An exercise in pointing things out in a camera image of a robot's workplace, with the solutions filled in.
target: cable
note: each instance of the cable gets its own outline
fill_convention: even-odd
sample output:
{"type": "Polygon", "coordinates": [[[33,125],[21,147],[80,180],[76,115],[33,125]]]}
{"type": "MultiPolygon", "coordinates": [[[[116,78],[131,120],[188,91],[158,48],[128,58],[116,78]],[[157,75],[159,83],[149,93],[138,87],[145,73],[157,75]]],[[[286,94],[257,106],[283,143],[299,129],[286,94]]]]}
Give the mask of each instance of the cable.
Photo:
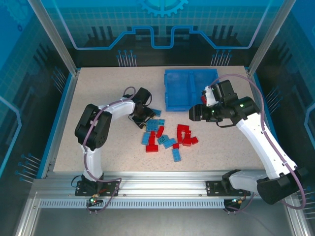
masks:
{"type": "Polygon", "coordinates": [[[105,206],[104,206],[103,208],[101,208],[101,209],[99,209],[99,210],[97,210],[97,211],[95,210],[95,213],[101,212],[101,211],[105,210],[105,209],[108,207],[108,205],[109,205],[110,202],[112,201],[112,199],[113,199],[113,197],[114,197],[116,191],[119,189],[119,186],[120,186],[120,184],[121,184],[121,182],[122,182],[122,178],[115,178],[115,179],[110,179],[110,180],[103,180],[103,179],[98,179],[98,178],[94,177],[94,176],[90,173],[90,170],[89,170],[89,168],[88,168],[88,163],[87,163],[88,149],[87,149],[87,147],[86,147],[86,144],[87,144],[88,138],[89,138],[89,136],[90,136],[90,134],[91,134],[91,132],[92,132],[92,129],[94,128],[94,125],[95,125],[95,123],[97,122],[97,119],[99,118],[99,116],[102,114],[103,111],[105,111],[106,109],[108,109],[110,106],[113,106],[113,105],[116,105],[116,104],[119,104],[119,103],[127,102],[127,101],[131,100],[131,99],[135,96],[135,94],[136,94],[136,89],[135,89],[135,87],[132,87],[132,86],[127,87],[127,88],[124,90],[124,95],[126,94],[126,91],[127,91],[128,89],[133,89],[133,94],[132,94],[131,97],[126,98],[126,99],[124,99],[124,100],[121,99],[121,100],[118,100],[118,101],[116,101],[116,102],[112,102],[112,103],[106,105],[105,107],[103,107],[103,108],[97,113],[97,115],[95,116],[95,118],[94,118],[94,120],[93,120],[93,122],[92,122],[92,124],[91,124],[91,126],[90,126],[90,128],[89,128],[89,130],[88,130],[88,132],[87,132],[87,134],[86,134],[86,136],[85,136],[85,138],[84,138],[83,144],[82,144],[83,149],[84,149],[84,167],[85,167],[85,169],[86,169],[88,175],[89,175],[92,179],[94,179],[95,181],[99,181],[99,182],[103,182],[103,183],[110,183],[110,182],[114,182],[114,181],[119,181],[118,184],[117,184],[117,186],[116,186],[116,188],[115,188],[114,191],[113,191],[113,194],[112,194],[111,197],[109,198],[108,202],[105,204],[105,206]]]}
{"type": "Polygon", "coordinates": [[[243,75],[239,75],[239,74],[226,74],[226,75],[221,75],[219,76],[218,78],[216,78],[209,86],[208,88],[211,88],[211,86],[217,82],[218,80],[220,79],[223,79],[225,77],[230,77],[230,76],[235,76],[235,77],[239,77],[239,78],[242,78],[246,81],[248,81],[258,92],[259,94],[259,97],[260,97],[260,102],[261,102],[261,112],[260,112],[260,126],[261,126],[261,129],[262,129],[262,132],[263,134],[265,135],[266,139],[268,140],[268,142],[270,143],[271,147],[273,148],[273,150],[276,152],[276,154],[279,156],[279,158],[281,159],[281,161],[283,162],[283,164],[287,167],[287,169],[290,171],[290,173],[292,174],[296,184],[298,185],[299,187],[299,190],[301,192],[301,196],[302,196],[302,203],[300,206],[292,206],[288,203],[286,203],[285,201],[281,200],[281,202],[286,205],[287,207],[289,208],[292,208],[292,209],[295,209],[295,210],[301,210],[305,207],[305,204],[306,204],[306,198],[305,198],[305,193],[304,193],[304,190],[303,190],[303,186],[299,180],[299,178],[296,176],[295,172],[291,169],[291,167],[288,165],[288,163],[286,162],[286,160],[284,159],[284,157],[281,155],[281,153],[278,151],[278,149],[276,148],[276,146],[272,143],[271,139],[269,138],[267,132],[265,132],[265,125],[264,125],[264,98],[259,90],[259,88],[256,86],[256,84],[250,80],[249,78],[243,76],[243,75]]]}
{"type": "Polygon", "coordinates": [[[78,178],[78,177],[80,177],[80,176],[74,177],[74,178],[72,179],[72,181],[71,181],[71,186],[74,187],[74,188],[76,188],[76,186],[73,186],[72,184],[73,184],[74,180],[75,180],[76,178],[78,178]]]}

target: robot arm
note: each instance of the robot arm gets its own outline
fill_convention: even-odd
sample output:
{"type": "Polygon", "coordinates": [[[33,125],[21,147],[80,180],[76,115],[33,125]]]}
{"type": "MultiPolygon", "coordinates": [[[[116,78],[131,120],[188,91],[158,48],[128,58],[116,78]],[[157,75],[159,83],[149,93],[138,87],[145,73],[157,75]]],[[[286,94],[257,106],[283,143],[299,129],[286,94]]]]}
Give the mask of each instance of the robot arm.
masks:
{"type": "MultiPolygon", "coordinates": [[[[274,204],[296,192],[298,187],[292,174],[279,159],[262,132],[260,110],[254,101],[249,97],[238,99],[229,80],[217,83],[211,88],[206,87],[203,95],[206,97],[206,104],[192,107],[189,111],[189,118],[193,121],[205,119],[207,122],[215,122],[217,126],[224,118],[231,119],[232,125],[219,127],[237,126],[257,152],[266,170],[266,174],[261,176],[240,170],[225,174],[221,183],[226,192],[228,193],[231,189],[258,192],[262,199],[269,204],[274,204]]],[[[298,178],[301,180],[305,177],[307,171],[304,168],[297,168],[297,165],[286,155],[266,125],[265,132],[298,178]]]]}
{"type": "MultiPolygon", "coordinates": [[[[145,122],[155,115],[155,113],[145,105],[150,97],[151,94],[149,91],[144,88],[140,88],[131,100],[128,99],[130,98],[130,95],[125,95],[121,98],[122,102],[108,107],[101,113],[86,143],[87,166],[90,173],[95,178],[100,179],[103,176],[100,148],[107,140],[110,123],[122,116],[133,115],[132,120],[139,128],[143,128],[145,122]]],[[[78,138],[78,142],[81,144],[83,152],[85,152],[83,148],[83,141],[88,133],[88,130],[90,129],[97,113],[104,107],[105,106],[95,106],[93,104],[89,104],[86,106],[79,120],[74,134],[78,138]]],[[[87,173],[87,170],[84,170],[82,179],[84,178],[88,181],[95,182],[95,180],[87,173]]]]}

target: blue edge trim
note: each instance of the blue edge trim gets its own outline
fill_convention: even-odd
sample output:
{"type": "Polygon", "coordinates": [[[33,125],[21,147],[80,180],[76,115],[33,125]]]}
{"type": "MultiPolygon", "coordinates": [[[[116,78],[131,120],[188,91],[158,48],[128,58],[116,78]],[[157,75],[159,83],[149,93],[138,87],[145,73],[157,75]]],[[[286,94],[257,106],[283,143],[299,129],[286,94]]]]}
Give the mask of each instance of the blue edge trim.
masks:
{"type": "Polygon", "coordinates": [[[42,158],[42,160],[40,162],[40,166],[39,166],[36,178],[41,178],[41,176],[42,176],[42,174],[44,172],[45,165],[46,165],[47,158],[48,158],[48,153],[49,153],[49,150],[50,150],[50,147],[51,147],[51,144],[52,144],[55,132],[56,132],[57,124],[59,122],[61,110],[63,109],[64,100],[65,100],[65,97],[66,97],[66,95],[68,93],[68,89],[69,89],[69,85],[70,85],[71,79],[72,79],[72,74],[69,73],[67,82],[66,82],[66,84],[64,86],[63,95],[61,96],[59,107],[58,107],[58,110],[57,110],[57,113],[56,113],[56,116],[55,116],[53,127],[51,128],[51,132],[50,132],[50,135],[49,135],[49,138],[48,138],[48,141],[47,141],[47,145],[46,145],[46,148],[45,148],[45,151],[44,151],[44,154],[43,154],[43,158],[42,158]]]}
{"type": "MultiPolygon", "coordinates": [[[[259,82],[259,79],[258,79],[258,76],[257,76],[256,73],[254,73],[254,79],[255,79],[255,83],[256,83],[257,87],[259,88],[261,94],[263,94],[261,86],[260,86],[260,82],[259,82]]],[[[272,135],[275,137],[275,139],[278,142],[278,137],[276,135],[274,124],[272,123],[272,120],[271,120],[270,112],[268,110],[268,107],[267,107],[267,104],[266,104],[266,101],[265,101],[265,97],[264,97],[264,104],[265,104],[265,114],[266,114],[266,118],[267,118],[267,121],[268,121],[270,132],[272,133],[272,135]]]]}
{"type": "MultiPolygon", "coordinates": [[[[43,155],[43,158],[41,160],[41,163],[40,163],[39,170],[38,170],[36,178],[41,178],[41,176],[42,176],[42,174],[44,172],[45,164],[46,164],[47,158],[48,158],[49,149],[51,147],[51,143],[53,141],[53,137],[54,137],[55,132],[56,132],[57,124],[59,122],[61,110],[63,108],[65,96],[66,96],[66,94],[68,92],[68,89],[69,89],[71,78],[72,78],[72,75],[69,74],[67,82],[66,82],[65,87],[64,87],[63,95],[62,95],[61,100],[60,100],[60,104],[59,104],[59,107],[58,107],[58,110],[57,110],[57,114],[56,114],[56,117],[55,117],[55,120],[54,120],[54,123],[53,123],[53,127],[51,129],[51,132],[50,132],[50,135],[49,135],[49,138],[48,138],[48,141],[47,141],[47,145],[46,145],[46,148],[45,148],[45,151],[44,151],[44,155],[43,155]]],[[[256,73],[254,73],[254,79],[255,79],[257,87],[259,88],[260,92],[262,93],[261,86],[260,86],[260,83],[259,83],[259,79],[258,79],[256,73]]],[[[275,137],[275,139],[278,141],[278,137],[276,135],[276,131],[275,131],[274,125],[272,123],[271,116],[270,116],[269,110],[267,108],[265,98],[264,98],[264,103],[265,103],[265,114],[266,114],[267,121],[268,121],[268,124],[269,124],[270,132],[275,137]]]]}

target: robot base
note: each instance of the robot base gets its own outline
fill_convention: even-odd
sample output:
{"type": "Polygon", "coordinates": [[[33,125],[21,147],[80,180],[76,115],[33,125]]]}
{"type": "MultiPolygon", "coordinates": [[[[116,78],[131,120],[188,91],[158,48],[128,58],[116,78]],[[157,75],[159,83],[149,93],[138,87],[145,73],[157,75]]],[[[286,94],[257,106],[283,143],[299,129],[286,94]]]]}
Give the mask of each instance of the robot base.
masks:
{"type": "Polygon", "coordinates": [[[96,194],[102,190],[99,194],[100,197],[110,197],[115,191],[118,183],[119,181],[113,181],[110,183],[94,182],[86,179],[84,175],[81,175],[81,180],[77,182],[75,196],[90,197],[93,194],[96,194]]]}

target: lego brick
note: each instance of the lego brick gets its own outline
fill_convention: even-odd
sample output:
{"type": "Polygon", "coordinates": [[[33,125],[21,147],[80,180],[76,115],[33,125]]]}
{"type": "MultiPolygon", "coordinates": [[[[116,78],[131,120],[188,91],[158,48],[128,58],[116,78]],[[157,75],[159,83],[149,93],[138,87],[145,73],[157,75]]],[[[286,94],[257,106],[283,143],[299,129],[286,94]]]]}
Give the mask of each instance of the lego brick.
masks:
{"type": "Polygon", "coordinates": [[[184,135],[184,139],[190,139],[190,136],[191,136],[191,131],[189,132],[185,132],[185,135],[184,135]]]}
{"type": "Polygon", "coordinates": [[[159,119],[158,120],[159,125],[165,125],[165,120],[164,119],[159,119]]]}
{"type": "Polygon", "coordinates": [[[149,137],[149,145],[155,145],[155,137],[154,136],[150,136],[149,137]]]}
{"type": "Polygon", "coordinates": [[[181,161],[181,154],[179,153],[179,149],[173,149],[173,158],[174,158],[174,162],[178,162],[181,161]]]}
{"type": "Polygon", "coordinates": [[[142,144],[142,145],[148,145],[149,136],[150,136],[150,133],[149,133],[149,132],[145,132],[145,133],[143,134],[142,141],[141,141],[141,144],[142,144]]]}
{"type": "Polygon", "coordinates": [[[158,145],[146,146],[146,152],[158,152],[158,145]]]}
{"type": "Polygon", "coordinates": [[[174,148],[174,149],[179,149],[179,144],[178,144],[178,143],[173,144],[173,148],[174,148]]]}
{"type": "Polygon", "coordinates": [[[178,124],[177,125],[177,130],[178,131],[189,131],[189,125],[178,124]]]}
{"type": "Polygon", "coordinates": [[[168,136],[166,134],[162,135],[158,140],[158,144],[163,144],[165,141],[169,140],[168,136]]]}
{"type": "Polygon", "coordinates": [[[162,111],[156,110],[156,109],[152,109],[152,108],[151,108],[151,110],[156,114],[157,117],[161,116],[162,111]]]}
{"type": "Polygon", "coordinates": [[[183,135],[181,131],[177,131],[177,142],[181,144],[183,142],[183,135]]]}
{"type": "Polygon", "coordinates": [[[148,125],[148,124],[157,124],[158,125],[158,119],[149,119],[146,122],[146,125],[148,125]]]}
{"type": "Polygon", "coordinates": [[[197,137],[192,137],[192,138],[190,139],[190,142],[191,142],[192,145],[194,145],[194,144],[198,143],[199,140],[197,139],[197,137]]]}
{"type": "Polygon", "coordinates": [[[164,145],[165,149],[168,149],[168,148],[170,148],[171,146],[173,146],[173,144],[175,144],[175,143],[176,143],[176,140],[175,140],[174,138],[172,138],[172,139],[166,140],[166,141],[163,143],[163,145],[164,145]]]}
{"type": "Polygon", "coordinates": [[[157,131],[157,138],[160,138],[162,136],[163,131],[164,131],[164,126],[161,125],[157,131]]]}
{"type": "Polygon", "coordinates": [[[190,147],[191,146],[191,140],[190,139],[184,139],[183,140],[183,145],[187,146],[187,147],[190,147]]]}
{"type": "Polygon", "coordinates": [[[147,129],[147,132],[158,131],[158,124],[147,124],[146,129],[147,129]]]}

